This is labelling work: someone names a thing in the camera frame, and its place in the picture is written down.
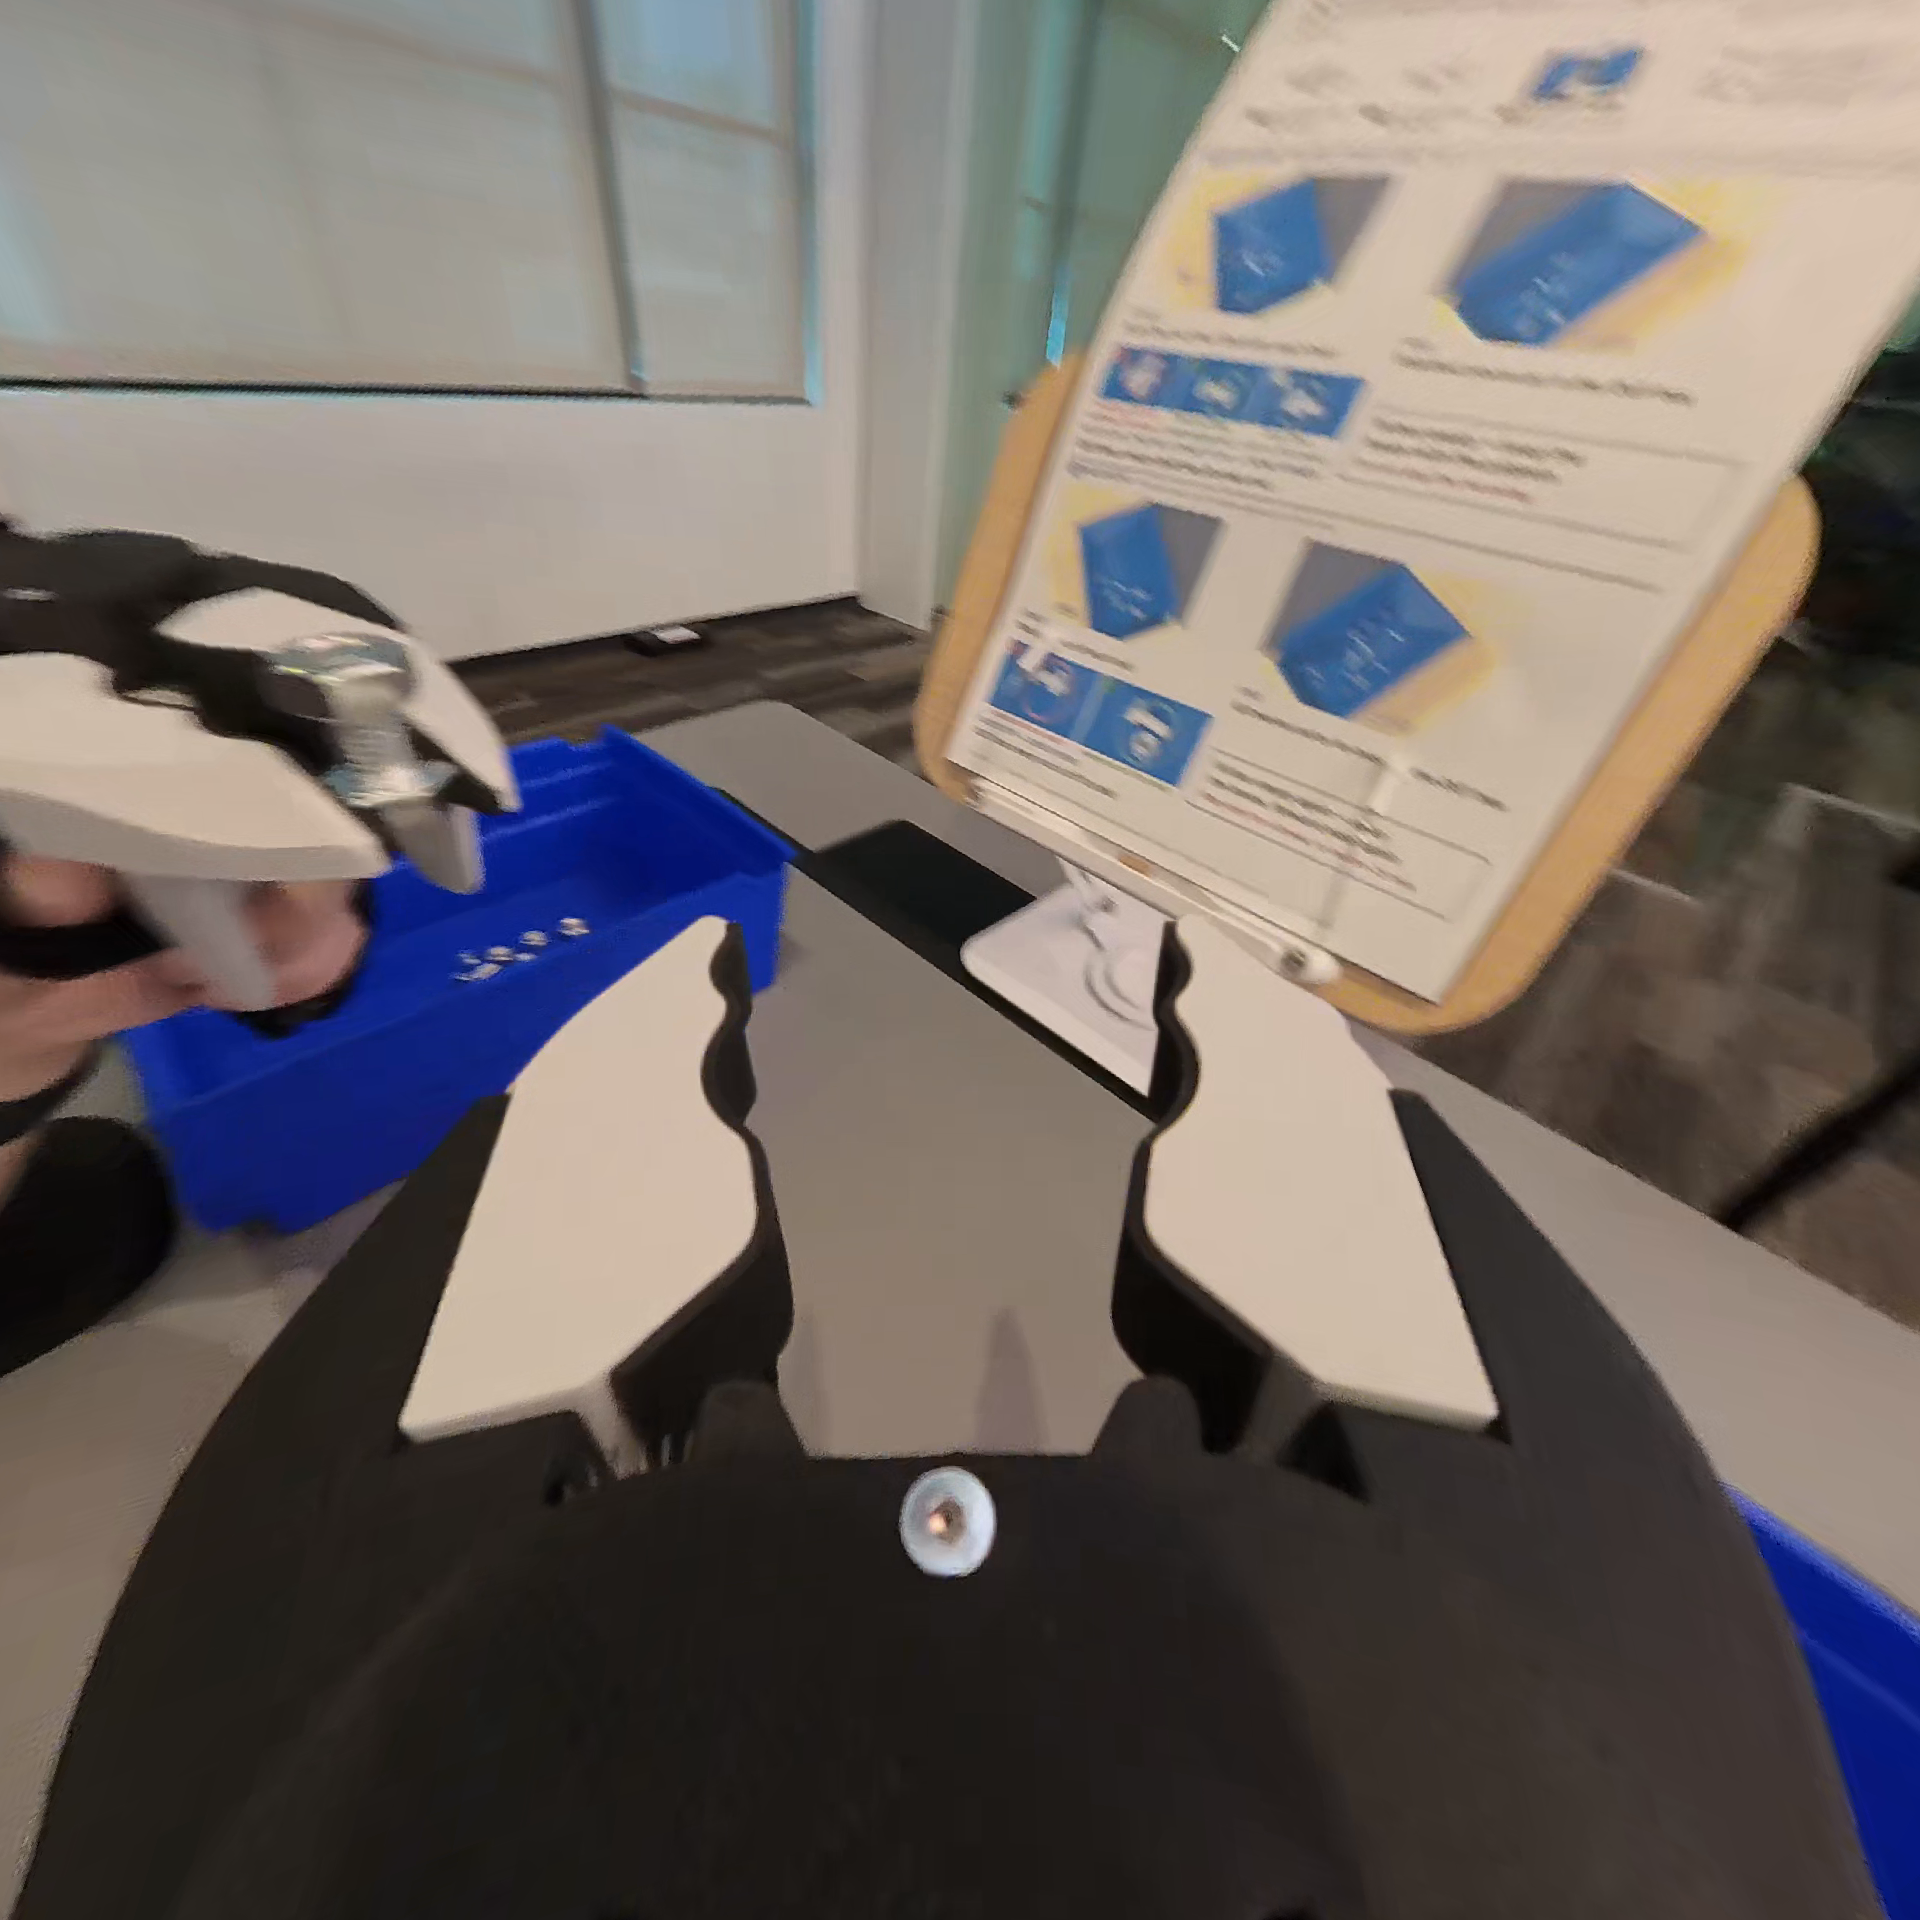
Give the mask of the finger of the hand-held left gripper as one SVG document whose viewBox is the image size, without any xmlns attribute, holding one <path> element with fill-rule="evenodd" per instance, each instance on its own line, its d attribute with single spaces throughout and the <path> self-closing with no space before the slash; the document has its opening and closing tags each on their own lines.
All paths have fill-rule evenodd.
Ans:
<svg viewBox="0 0 1920 1920">
<path fill-rule="evenodd" d="M 275 745 L 124 701 L 78 656 L 3 661 L 3 834 L 131 878 L 365 881 L 391 864 Z"/>
<path fill-rule="evenodd" d="M 416 750 L 428 762 L 457 768 L 431 806 L 355 812 L 325 786 L 329 738 L 317 724 L 275 708 L 263 696 L 268 654 L 321 633 L 383 633 L 399 638 L 416 670 L 406 718 Z M 203 724 L 215 716 L 215 670 L 233 667 L 233 712 L 241 734 L 269 741 L 305 762 L 320 790 L 351 821 L 372 830 L 383 850 L 404 858 L 425 881 L 447 893 L 471 896 L 485 883 L 479 818 L 517 812 L 520 805 L 512 756 L 492 716 L 468 688 L 414 636 L 381 620 L 325 608 L 276 589 L 235 589 L 183 608 L 160 624 L 160 638 L 191 665 L 191 686 Z"/>
</svg>

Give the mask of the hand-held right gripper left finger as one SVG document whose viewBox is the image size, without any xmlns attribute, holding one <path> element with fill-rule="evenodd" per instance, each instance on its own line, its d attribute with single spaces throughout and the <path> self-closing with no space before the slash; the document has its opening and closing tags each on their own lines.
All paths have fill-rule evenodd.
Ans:
<svg viewBox="0 0 1920 1920">
<path fill-rule="evenodd" d="M 793 1288 L 756 1080 L 744 937 L 707 916 L 519 1072 L 399 1434 L 574 1417 L 612 1470 L 691 1446 L 707 1396 L 775 1382 Z"/>
</svg>

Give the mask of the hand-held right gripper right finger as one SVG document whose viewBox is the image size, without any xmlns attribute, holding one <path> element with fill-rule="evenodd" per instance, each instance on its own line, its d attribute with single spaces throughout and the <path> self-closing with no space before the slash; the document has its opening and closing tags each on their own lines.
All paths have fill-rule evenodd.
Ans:
<svg viewBox="0 0 1920 1920">
<path fill-rule="evenodd" d="M 1208 1442 L 1271 1396 L 1457 1434 L 1499 1421 L 1384 1074 L 1341 1014 L 1205 918 L 1164 936 L 1155 1125 L 1135 1153 L 1112 1330 Z"/>
</svg>

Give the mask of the large silver hex bolt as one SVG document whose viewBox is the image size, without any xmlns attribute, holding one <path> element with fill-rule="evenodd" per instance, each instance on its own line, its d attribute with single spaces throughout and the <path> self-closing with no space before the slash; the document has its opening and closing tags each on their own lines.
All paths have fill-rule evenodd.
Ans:
<svg viewBox="0 0 1920 1920">
<path fill-rule="evenodd" d="M 399 638 L 383 633 L 305 636 L 263 664 L 263 697 L 327 734 L 325 776 L 349 762 L 425 762 L 406 716 L 414 692 L 408 652 Z"/>
</svg>

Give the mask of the blue plastic parts bin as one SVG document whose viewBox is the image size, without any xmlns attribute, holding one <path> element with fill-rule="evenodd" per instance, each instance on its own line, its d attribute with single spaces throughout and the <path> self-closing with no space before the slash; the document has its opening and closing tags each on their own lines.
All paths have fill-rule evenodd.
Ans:
<svg viewBox="0 0 1920 1920">
<path fill-rule="evenodd" d="M 1918 1915 L 1918 1621 L 1732 1492 L 1812 1674 L 1885 1917 Z"/>
<path fill-rule="evenodd" d="M 517 812 L 485 816 L 485 884 L 447 893 L 398 864 L 345 1003 L 291 1037 L 233 1018 L 142 1026 L 126 1053 L 185 1222 L 301 1233 L 404 1180 L 567 1020 L 692 921 L 741 926 L 756 989 L 777 977 L 791 852 L 673 762 L 606 730 L 512 750 Z M 565 916 L 592 932 L 569 941 Z M 520 932 L 550 948 L 515 957 Z M 461 952 L 512 953 L 453 984 Z"/>
</svg>

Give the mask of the person's left hand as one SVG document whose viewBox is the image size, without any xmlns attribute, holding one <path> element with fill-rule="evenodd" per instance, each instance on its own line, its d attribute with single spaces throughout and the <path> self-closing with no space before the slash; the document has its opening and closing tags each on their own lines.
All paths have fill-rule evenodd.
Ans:
<svg viewBox="0 0 1920 1920">
<path fill-rule="evenodd" d="M 105 918 L 121 896 L 108 872 L 29 856 L 4 856 L 4 921 L 68 929 Z M 245 926 L 269 968 L 269 1009 L 337 988 L 367 930 L 342 881 L 259 884 L 245 896 Z M 105 1040 L 155 1020 L 211 1006 L 230 1010 L 196 962 L 177 952 L 70 981 L 3 974 L 3 1099 L 16 1104 L 60 1086 Z"/>
</svg>

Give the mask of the white board stand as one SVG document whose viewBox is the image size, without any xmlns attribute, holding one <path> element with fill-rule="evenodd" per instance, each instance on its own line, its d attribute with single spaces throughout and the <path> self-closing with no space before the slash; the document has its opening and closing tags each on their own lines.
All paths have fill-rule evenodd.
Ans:
<svg viewBox="0 0 1920 1920">
<path fill-rule="evenodd" d="M 963 947 L 963 970 L 1169 1120 L 1205 1082 L 1329 1108 L 1380 1069 L 1284 962 L 1208 915 L 1065 884 Z"/>
</svg>

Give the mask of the window with white blind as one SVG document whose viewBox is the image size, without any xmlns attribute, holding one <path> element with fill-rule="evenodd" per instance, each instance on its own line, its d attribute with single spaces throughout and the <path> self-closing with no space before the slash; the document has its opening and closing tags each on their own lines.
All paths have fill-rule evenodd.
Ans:
<svg viewBox="0 0 1920 1920">
<path fill-rule="evenodd" d="M 4 381 L 814 401 L 812 27 L 4 3 Z"/>
</svg>

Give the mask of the person's black office chair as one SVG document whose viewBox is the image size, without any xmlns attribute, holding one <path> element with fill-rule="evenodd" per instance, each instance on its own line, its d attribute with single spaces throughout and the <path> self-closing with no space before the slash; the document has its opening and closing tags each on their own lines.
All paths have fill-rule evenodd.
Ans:
<svg viewBox="0 0 1920 1920">
<path fill-rule="evenodd" d="M 105 1322 L 174 1250 L 177 1214 L 151 1142 L 109 1118 L 60 1118 L 3 1210 L 3 1374 Z"/>
</svg>

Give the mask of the wooden instruction board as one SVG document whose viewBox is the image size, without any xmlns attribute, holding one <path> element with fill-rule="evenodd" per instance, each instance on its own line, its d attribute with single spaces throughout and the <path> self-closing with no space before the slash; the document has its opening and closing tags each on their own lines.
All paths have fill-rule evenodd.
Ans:
<svg viewBox="0 0 1920 1920">
<path fill-rule="evenodd" d="M 1915 4 L 1273 4 L 1028 502 L 931 773 L 1473 1020 L 1572 821 L 1915 294 Z"/>
</svg>

